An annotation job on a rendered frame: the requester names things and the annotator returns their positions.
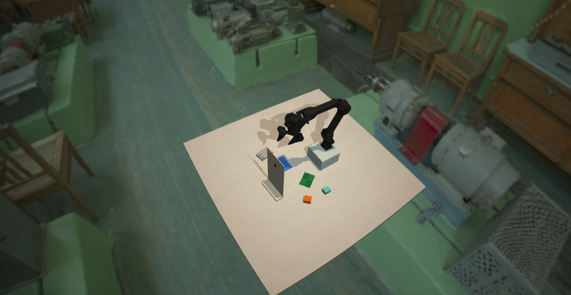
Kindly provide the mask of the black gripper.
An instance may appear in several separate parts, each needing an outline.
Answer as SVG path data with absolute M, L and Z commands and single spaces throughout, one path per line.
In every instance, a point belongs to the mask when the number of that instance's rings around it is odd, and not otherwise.
M 293 136 L 292 140 L 289 141 L 288 145 L 291 145 L 291 144 L 294 144 L 296 142 L 300 142 L 300 141 L 304 140 L 302 133 L 300 133 L 301 129 L 296 128 L 295 125 L 292 125 L 291 128 L 288 128 L 288 131 L 283 126 L 279 126 L 277 128 L 277 130 L 279 132 L 279 137 L 278 137 L 277 141 L 282 140 L 286 134 Z

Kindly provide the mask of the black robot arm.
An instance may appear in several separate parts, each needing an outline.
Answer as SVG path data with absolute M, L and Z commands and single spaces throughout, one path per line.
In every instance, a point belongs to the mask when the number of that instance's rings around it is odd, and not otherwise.
M 292 125 L 295 125 L 296 128 L 301 129 L 306 123 L 309 124 L 309 121 L 316 118 L 316 116 L 322 112 L 326 112 L 330 109 L 337 108 L 337 113 L 334 118 L 331 120 L 330 125 L 328 128 L 322 129 L 321 136 L 323 137 L 323 142 L 320 146 L 327 151 L 332 148 L 332 144 L 335 143 L 334 131 L 343 118 L 344 115 L 348 114 L 351 110 L 350 104 L 348 104 L 347 100 L 342 99 L 331 99 L 326 103 L 320 104 L 316 107 L 307 107 L 300 111 L 297 111 L 297 114 L 293 112 L 288 113 L 284 118 L 284 125 L 287 128 L 291 128 Z M 302 114 L 302 116 L 301 116 Z

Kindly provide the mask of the green square mat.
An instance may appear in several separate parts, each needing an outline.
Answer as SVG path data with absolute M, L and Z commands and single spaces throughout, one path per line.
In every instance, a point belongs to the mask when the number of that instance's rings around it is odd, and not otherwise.
M 305 172 L 302 179 L 301 179 L 300 184 L 303 185 L 304 187 L 310 188 L 310 186 L 314 180 L 314 177 L 315 177 L 314 175 Z

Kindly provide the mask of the blue flat square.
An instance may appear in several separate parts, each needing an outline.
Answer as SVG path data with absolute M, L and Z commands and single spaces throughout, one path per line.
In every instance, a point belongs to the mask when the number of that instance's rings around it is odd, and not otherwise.
M 279 161 L 284 165 L 284 171 L 289 170 L 291 168 L 293 168 L 287 161 L 287 159 L 285 159 L 284 157 L 280 157 L 278 158 Z

